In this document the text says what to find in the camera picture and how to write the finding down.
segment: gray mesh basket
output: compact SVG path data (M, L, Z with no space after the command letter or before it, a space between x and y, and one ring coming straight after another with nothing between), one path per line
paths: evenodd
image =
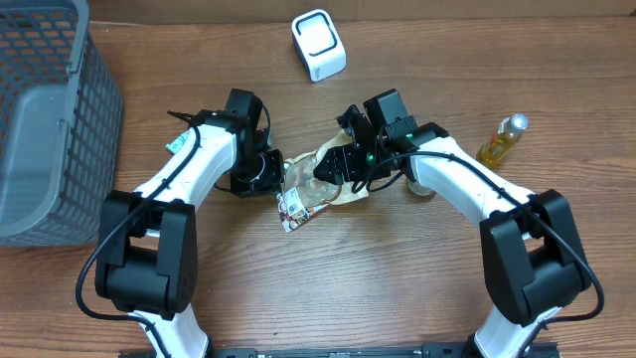
M0 245L91 241L123 103L85 0L0 0L0 56Z

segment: white square device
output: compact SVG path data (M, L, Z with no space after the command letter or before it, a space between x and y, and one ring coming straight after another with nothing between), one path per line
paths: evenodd
M324 80L347 65L345 47L325 10L316 9L295 18L291 33L296 52L311 81Z

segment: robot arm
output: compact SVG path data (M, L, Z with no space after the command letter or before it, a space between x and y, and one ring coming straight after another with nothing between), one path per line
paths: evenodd
M242 198L280 191L282 155L269 149L269 128L257 130L262 102L233 89L224 110L186 115L199 132L199 147L168 187L98 254L95 289L115 308L149 321L172 357L203 358L212 350L190 304L197 282L196 212L219 177L231 176L230 191ZM183 113L171 113L176 116ZM191 155L197 143L190 128L177 154L134 193L112 191L101 207L100 243ZM131 245L130 237L159 238L158 250ZM154 334L146 328L157 357Z
M363 183L370 183L400 170L410 181L439 193L478 226L494 307L486 323L469 337L464 354L517 357L539 322L590 287L580 264L535 220L539 217L550 226L585 261L567 201L554 190L535 195L502 179L468 156L435 123L417 126L395 89L365 101L364 108L368 118L354 105L337 118L353 143L330 149L314 176L333 184L363 178ZM383 165L375 164L378 159ZM530 237L544 238L544 245L528 253L524 240Z
M504 188L511 196L522 204L529 201L534 193L526 188L514 185L467 155L450 136L437 137L419 146L420 151L434 151L455 156L468 161L479 171L487 175L498 186ZM428 156L412 156L410 167L415 181L429 187L448 200L459 212L475 226L495 211L509 212L515 206L502 198L483 180L476 177L463 165L443 158ZM523 233L529 239L529 233ZM535 329L538 322L557 314L560 307L553 307L540 314L538 318L526 326L509 321L497 306L493 306L486 319L474 335L474 344L485 358L517 357L519 349Z

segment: wood grain surface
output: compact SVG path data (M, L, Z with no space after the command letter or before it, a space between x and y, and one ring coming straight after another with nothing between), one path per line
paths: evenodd
M474 153L506 115L530 128L498 170L569 201L607 294L593 321L539 336L564 357L636 351L636 21L633 18L339 23L347 69L311 84L289 25L93 27L124 94L116 188L130 191L186 128L167 109L222 108L231 88L269 107L285 157L338 131L351 103L396 88L419 123L435 121ZM209 195L197 217L193 301L217 347L258 349L464 341L491 301L476 228L443 198L403 180L332 207L285 234L271 197ZM139 240L138 245L156 245ZM0 356L113 357L149 347L133 323L82 315L77 274L94 246L0 250ZM87 282L92 282L92 274ZM92 284L92 308L113 312ZM591 309L590 290L563 313Z
M291 22L313 9L334 21L627 16L636 0L88 0L91 19L131 24Z

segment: black cable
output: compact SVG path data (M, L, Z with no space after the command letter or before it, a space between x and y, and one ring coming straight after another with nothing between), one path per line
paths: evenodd
M381 186L379 188L376 188L376 189L371 189L371 183L373 183L373 180L372 180L369 183L367 183L367 190L370 193L375 193L377 191L381 191L381 190L387 189L390 186L392 186L402 175L404 175L404 173L402 173L402 172L396 174L393 178L391 178L390 181L387 182L387 184L385 184L385 185L383 185L383 186Z
M215 189L221 190L222 192L226 192L226 193L232 193L232 190L230 190L228 188L222 188L219 185L217 185L217 183L215 183Z
M463 165L464 167L466 167L471 172L473 172L473 174L477 175L489 187L491 187L494 191L496 191L501 197L505 198L506 200L508 200L510 203L512 203L518 208L523 207L523 204L521 204L519 201L513 198L504 188L495 184L495 182L493 182L482 171L477 169L477 167L475 167L468 161L457 157L454 154L446 154L446 153L431 152L431 151L414 151L414 152L409 152L404 154L397 154L389 159L385 159L381 161L380 163L372 167L371 170L369 171L369 174L367 175L366 182L370 183L373 181L371 180L371 178L373 177L374 172L377 171L379 168L393 162L396 159L409 158L415 155L432 156L432 157L444 158L450 161L457 162ZM572 315L572 316L563 316L563 317L552 317L552 318L544 319L541 322L537 323L537 326L535 327L535 329L533 329L532 333L528 336L528 338L522 345L521 349L519 350L519 355L518 355L519 357L523 357L523 354L526 351L526 349L532 344L532 342L537 337L537 335L539 335L539 332L541 332L542 329L546 328L548 324L559 323L559 322L577 322L577 321L591 319L596 317L603 310L603 307L605 305L605 293L603 292L603 287L600 284L600 280L598 279L594 271L589 267L589 265L586 264L583 261L583 259L574 252L572 247L568 245L563 240L563 238L559 234L557 234L557 232L555 232L553 228L551 228L548 224L546 224L546 222L544 222L537 214L532 213L530 215L530 218L536 223L538 223L542 227L542 229L545 230L546 233L548 233L550 237L554 238L559 245L561 245L570 255L572 255L576 263L582 267L583 271L585 271L586 274L589 275L590 280L592 284L594 285L594 290L596 291L597 303L596 303L596 307L594 307L594 309L590 311L589 313L580 314L580 315Z
M128 213L128 215L126 215L126 217L121 221L121 223L119 223L112 230L112 232L110 232L110 234L108 234L108 236L101 242L101 244L97 246L97 248L92 252L92 254L88 258L86 263L83 265L83 268L81 269L81 272L79 273L78 282L76 283L76 302L78 303L79 309L81 309L81 311L84 314L86 314L88 317L95 318L95 319L103 319L103 320L111 320L111 321L132 321L132 322L137 322L137 323L141 323L145 325L146 331L150 330L150 332L155 338L155 341L157 341L157 345L159 346L159 350L161 350L161 354L163 354L166 358L170 358L171 356L168 353L168 350L166 349L166 346L163 342L163 339L161 339L161 336L159 335L157 328L152 322L150 322L150 320L140 316L125 315L125 314L104 314L104 313L95 312L91 310L90 308L88 308L88 306L86 306L85 302L83 301L83 298L81 297L81 288L83 287L83 282L85 281L86 276L88 275L88 271L90 270L90 267L97 259L97 255L99 255L99 253L103 250L103 248L108 244L108 242L115 236L117 232L123 229L124 226L127 225L128 222L130 222L130 220L132 220L132 218L134 218L137 214L139 214L139 212L141 212L146 206L148 206L148 204L150 204L150 202L154 198L156 198L157 195L159 195L159 193L161 193L164 189L168 188L170 183L177 177L177 175L179 175L179 173L183 170L183 168L185 168L186 165L188 165L188 162L190 162L190 160L194 157L195 153L197 152L197 149L199 149L199 146L201 145L201 133L199 132L199 128L197 128L196 125L192 125L192 122L186 118L187 114L175 113L170 111L168 113L185 121L186 123L188 123L188 125L191 128L194 129L196 134L194 146L192 147L188 155L184 158L184 160L177 166L177 168L175 168L175 170L172 173L170 173L170 175L168 175L166 179L164 179L161 182L161 184L157 187L157 189L155 189L152 193L150 193L150 195L144 198L141 201L141 203L137 205L137 207L131 210L130 213Z
M271 129L271 119L269 118L269 110L267 110L267 106L264 104L262 106L262 110L264 110L265 115L267 116L267 132Z

